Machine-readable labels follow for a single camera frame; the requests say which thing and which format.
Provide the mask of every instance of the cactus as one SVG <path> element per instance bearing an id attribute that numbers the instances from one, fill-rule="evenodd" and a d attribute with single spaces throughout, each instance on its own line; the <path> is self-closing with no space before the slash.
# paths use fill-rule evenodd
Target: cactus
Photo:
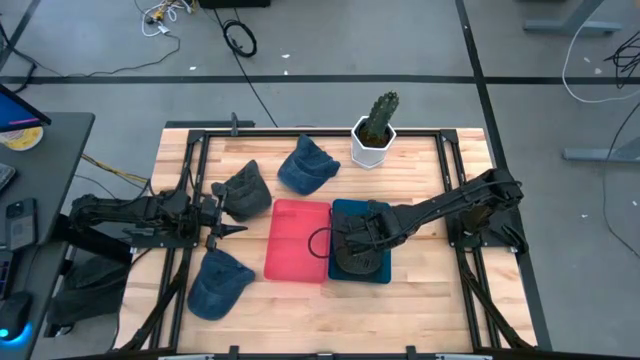
<path id="1" fill-rule="evenodd" d="M 389 142 L 387 125 L 396 111 L 400 99 L 394 91 L 380 96 L 371 107 L 369 118 L 364 121 L 358 132 L 358 138 L 367 147 L 385 147 Z"/>

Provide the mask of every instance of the phone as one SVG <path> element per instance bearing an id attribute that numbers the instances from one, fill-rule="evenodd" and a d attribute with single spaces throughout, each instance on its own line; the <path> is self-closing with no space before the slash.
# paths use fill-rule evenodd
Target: phone
<path id="1" fill-rule="evenodd" d="M 5 246 L 8 250 L 19 250 L 38 240 L 36 199 L 24 199 L 8 205 L 5 216 L 7 239 Z"/>

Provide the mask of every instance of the denim cap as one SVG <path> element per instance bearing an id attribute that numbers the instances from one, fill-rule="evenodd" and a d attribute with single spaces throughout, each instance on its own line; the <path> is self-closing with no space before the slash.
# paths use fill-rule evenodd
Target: denim cap
<path id="1" fill-rule="evenodd" d="M 207 251 L 189 291 L 187 306 L 199 318 L 219 320 L 227 315 L 255 277 L 251 269 L 231 255 L 217 249 Z"/>
<path id="2" fill-rule="evenodd" d="M 296 149 L 287 157 L 278 178 L 300 195 L 318 190 L 340 169 L 340 163 L 320 149 L 308 136 L 298 138 Z"/>
<path id="3" fill-rule="evenodd" d="M 224 211 L 237 222 L 247 221 L 271 206 L 271 193 L 255 160 L 249 161 L 224 184 L 229 190 Z"/>

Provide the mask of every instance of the blue tray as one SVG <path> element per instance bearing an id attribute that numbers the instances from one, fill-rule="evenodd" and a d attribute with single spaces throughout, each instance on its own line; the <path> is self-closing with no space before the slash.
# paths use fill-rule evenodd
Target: blue tray
<path id="1" fill-rule="evenodd" d="M 332 212 L 341 212 L 346 215 L 364 215 L 368 211 L 368 204 L 361 200 L 336 199 L 333 201 Z M 388 284 L 391 282 L 391 250 L 386 250 L 382 258 L 382 266 L 369 275 L 350 274 L 340 268 L 333 253 L 333 234 L 330 246 L 329 257 L 329 278 L 333 280 L 359 281 L 377 284 Z"/>

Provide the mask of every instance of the computer mouse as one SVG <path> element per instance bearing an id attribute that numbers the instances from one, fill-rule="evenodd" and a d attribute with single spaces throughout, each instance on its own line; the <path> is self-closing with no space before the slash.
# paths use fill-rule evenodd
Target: computer mouse
<path id="1" fill-rule="evenodd" d="M 11 295 L 0 307 L 0 341 L 13 340 L 22 334 L 29 319 L 31 294 L 21 291 Z"/>

